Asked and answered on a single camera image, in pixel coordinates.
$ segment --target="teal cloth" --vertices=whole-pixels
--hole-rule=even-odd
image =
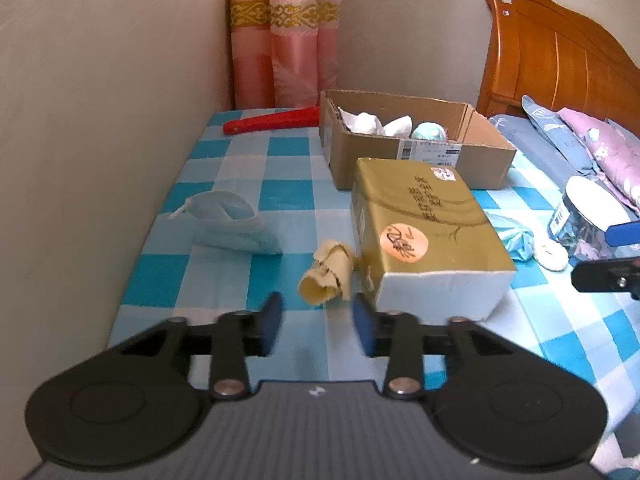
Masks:
[[[512,260],[526,262],[533,256],[533,231],[513,218],[486,214]]]

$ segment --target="open cardboard box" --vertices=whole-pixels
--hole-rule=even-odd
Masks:
[[[433,122],[447,129],[449,142],[354,134],[338,107],[352,114],[368,112],[383,124],[409,115],[414,128]],[[325,90],[320,97],[320,138],[337,189],[351,189],[356,161],[408,158],[453,166],[471,189],[500,189],[516,148],[466,103],[352,90]]]

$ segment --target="gold curtain trim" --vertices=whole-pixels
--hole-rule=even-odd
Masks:
[[[269,25],[269,0],[231,0],[231,27]]]
[[[340,5],[332,2],[270,5],[268,0],[232,0],[231,27],[318,28],[319,23],[337,22],[339,11]]]

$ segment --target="circular black pad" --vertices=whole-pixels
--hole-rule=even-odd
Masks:
[[[196,391],[165,363],[111,354],[44,383],[27,403],[25,422],[44,457],[117,468],[179,444],[199,413]]]
[[[588,460],[607,409],[588,383],[543,360],[478,359],[438,391],[433,418],[472,457],[507,468],[558,469]]]

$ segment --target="metal bolt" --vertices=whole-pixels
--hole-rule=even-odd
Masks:
[[[414,394],[420,389],[420,383],[411,377],[396,377],[389,381],[389,389],[399,395]]]
[[[213,385],[213,391],[225,397],[240,395],[244,392],[244,383],[237,379],[220,379]]]

